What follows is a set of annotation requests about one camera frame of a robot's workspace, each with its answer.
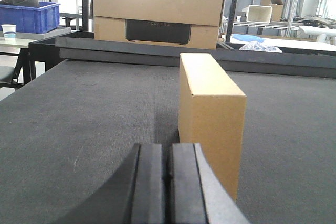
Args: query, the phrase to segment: black label on box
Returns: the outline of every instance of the black label on box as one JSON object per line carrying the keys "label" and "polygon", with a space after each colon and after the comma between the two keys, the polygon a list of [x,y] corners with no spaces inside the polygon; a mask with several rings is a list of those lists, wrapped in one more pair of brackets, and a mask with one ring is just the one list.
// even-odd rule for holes
{"label": "black label on box", "polygon": [[153,41],[185,45],[190,40],[191,25],[148,20],[125,20],[129,41]]}

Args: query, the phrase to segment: brown cardboard box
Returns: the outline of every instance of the brown cardboard box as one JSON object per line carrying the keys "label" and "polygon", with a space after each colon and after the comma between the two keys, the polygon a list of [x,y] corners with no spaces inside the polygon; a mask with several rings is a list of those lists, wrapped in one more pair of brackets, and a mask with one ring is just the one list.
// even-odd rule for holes
{"label": "brown cardboard box", "polygon": [[282,9],[284,8],[284,3],[282,2],[282,0],[261,0],[260,5],[272,7],[272,21],[281,20]]}
{"label": "brown cardboard box", "polygon": [[181,54],[178,130],[200,143],[232,199],[237,198],[246,96],[210,54]]}
{"label": "brown cardboard box", "polygon": [[[223,0],[93,0],[94,38],[166,46],[216,48]],[[125,20],[188,24],[187,43],[127,40]]]}

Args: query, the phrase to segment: plastic bag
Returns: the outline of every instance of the plastic bag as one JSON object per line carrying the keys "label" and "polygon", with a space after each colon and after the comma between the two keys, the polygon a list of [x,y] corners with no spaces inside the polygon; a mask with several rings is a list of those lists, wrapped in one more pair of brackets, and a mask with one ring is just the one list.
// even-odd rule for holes
{"label": "plastic bag", "polygon": [[278,47],[267,46],[257,41],[251,41],[243,45],[239,50],[262,51],[262,52],[282,52]]}

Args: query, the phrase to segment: white box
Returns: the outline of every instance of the white box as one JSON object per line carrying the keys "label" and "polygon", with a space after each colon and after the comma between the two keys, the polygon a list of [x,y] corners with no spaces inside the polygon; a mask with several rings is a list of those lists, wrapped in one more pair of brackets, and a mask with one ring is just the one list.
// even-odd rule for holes
{"label": "white box", "polygon": [[249,5],[245,7],[242,11],[246,12],[247,22],[257,22],[264,24],[268,24],[271,22],[271,6]]}

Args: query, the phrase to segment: black metal pole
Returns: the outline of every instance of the black metal pole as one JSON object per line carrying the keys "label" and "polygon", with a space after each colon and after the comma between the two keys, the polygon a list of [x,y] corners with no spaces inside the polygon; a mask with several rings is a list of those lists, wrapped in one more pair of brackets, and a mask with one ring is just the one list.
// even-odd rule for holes
{"label": "black metal pole", "polygon": [[89,0],[82,2],[83,31],[89,31]]}

